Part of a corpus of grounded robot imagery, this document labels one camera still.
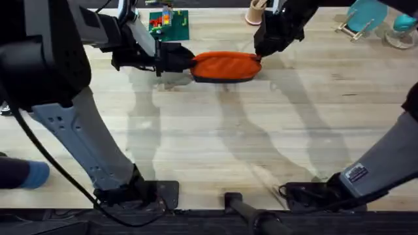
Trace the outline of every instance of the orange bag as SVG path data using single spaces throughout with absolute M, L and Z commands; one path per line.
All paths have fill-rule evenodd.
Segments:
M 205 52 L 193 60 L 196 65 L 190 71 L 196 82 L 247 82 L 261 70 L 257 55 L 242 52 Z

